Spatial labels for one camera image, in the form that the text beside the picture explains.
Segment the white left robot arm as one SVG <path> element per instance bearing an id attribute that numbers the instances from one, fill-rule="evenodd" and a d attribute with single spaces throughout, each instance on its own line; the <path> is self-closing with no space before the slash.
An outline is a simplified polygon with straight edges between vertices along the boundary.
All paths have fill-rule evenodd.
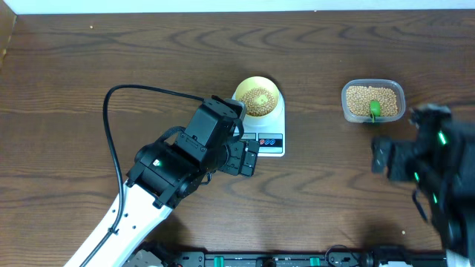
<path id="1" fill-rule="evenodd" d="M 186 128 L 172 128 L 142 147 L 122 193 L 68 266 L 122 266 L 214 172 L 252 176 L 259 144 L 243 139 L 245 115 L 243 102 L 213 96 L 203 100 Z"/>

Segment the green plastic measuring scoop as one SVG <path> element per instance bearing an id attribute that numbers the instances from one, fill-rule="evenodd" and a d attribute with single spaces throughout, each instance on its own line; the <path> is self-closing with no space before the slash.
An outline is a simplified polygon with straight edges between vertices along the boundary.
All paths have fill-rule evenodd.
<path id="1" fill-rule="evenodd" d="M 374 123 L 376 118 L 381 116 L 381 105 L 377 100 L 372 100 L 370 102 L 370 118 L 371 122 Z"/>

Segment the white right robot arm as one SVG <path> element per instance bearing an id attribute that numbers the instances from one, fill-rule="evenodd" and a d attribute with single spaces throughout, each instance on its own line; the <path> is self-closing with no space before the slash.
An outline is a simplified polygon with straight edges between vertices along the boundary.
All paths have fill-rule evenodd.
<path id="1" fill-rule="evenodd" d="M 414 182 L 431 214 L 417 209 L 441 238 L 448 266 L 474 265 L 474 125 L 456 121 L 447 106 L 411 111 L 415 140 L 373 138 L 372 172 L 391 182 Z"/>

